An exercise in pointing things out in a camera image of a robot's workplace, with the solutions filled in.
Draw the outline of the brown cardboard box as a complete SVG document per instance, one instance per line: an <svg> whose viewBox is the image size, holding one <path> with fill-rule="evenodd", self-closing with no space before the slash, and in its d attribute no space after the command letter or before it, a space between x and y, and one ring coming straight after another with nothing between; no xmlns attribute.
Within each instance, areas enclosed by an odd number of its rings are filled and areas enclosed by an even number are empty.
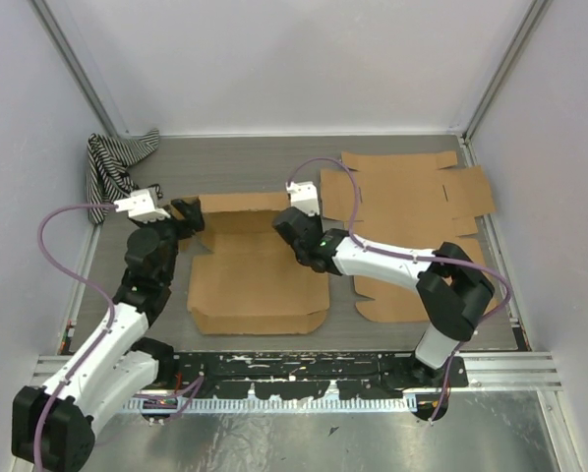
<svg viewBox="0 0 588 472"><path fill-rule="evenodd" d="M272 228L285 193L202 194L206 248L193 257L187 308L203 334L308 334L325 321L329 281L299 265Z"/></svg>

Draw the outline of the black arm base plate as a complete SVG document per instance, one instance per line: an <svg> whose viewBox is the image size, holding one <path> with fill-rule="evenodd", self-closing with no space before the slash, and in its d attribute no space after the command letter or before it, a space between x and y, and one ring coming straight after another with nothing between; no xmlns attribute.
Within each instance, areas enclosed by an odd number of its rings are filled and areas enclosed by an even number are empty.
<svg viewBox="0 0 588 472"><path fill-rule="evenodd" d="M282 400L325 396L335 386L338 398L400 398L410 388L469 385L462 358L450 372L419 367L407 352L177 352L147 388L178 391L197 376L205 380L199 398Z"/></svg>

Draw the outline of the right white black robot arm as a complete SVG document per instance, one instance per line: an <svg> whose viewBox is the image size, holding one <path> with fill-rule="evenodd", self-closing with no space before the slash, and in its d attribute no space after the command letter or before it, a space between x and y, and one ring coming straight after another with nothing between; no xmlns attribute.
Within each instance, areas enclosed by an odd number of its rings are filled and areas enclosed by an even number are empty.
<svg viewBox="0 0 588 472"><path fill-rule="evenodd" d="M375 247L344 229L323 230L319 216L294 206L280 212L272 228L301 266L317 273L364 276L418 294L430 322L411 365L413 379L422 387L434 387L445 378L445 362L471 339L495 295L491 281L453 243L436 250Z"/></svg>

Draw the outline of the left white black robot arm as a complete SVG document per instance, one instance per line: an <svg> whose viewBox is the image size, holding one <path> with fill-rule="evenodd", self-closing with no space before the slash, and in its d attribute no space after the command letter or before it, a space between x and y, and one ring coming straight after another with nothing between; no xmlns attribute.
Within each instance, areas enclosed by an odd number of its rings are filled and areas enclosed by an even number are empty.
<svg viewBox="0 0 588 472"><path fill-rule="evenodd" d="M205 229L201 201L160 206L155 192L140 190L101 209L126 213L137 228L119 288L102 296L102 321L47 381L15 395L11 450L36 471L81 470L125 402L149 385L169 388L177 377L173 348L146 333L170 298L181 242Z"/></svg>

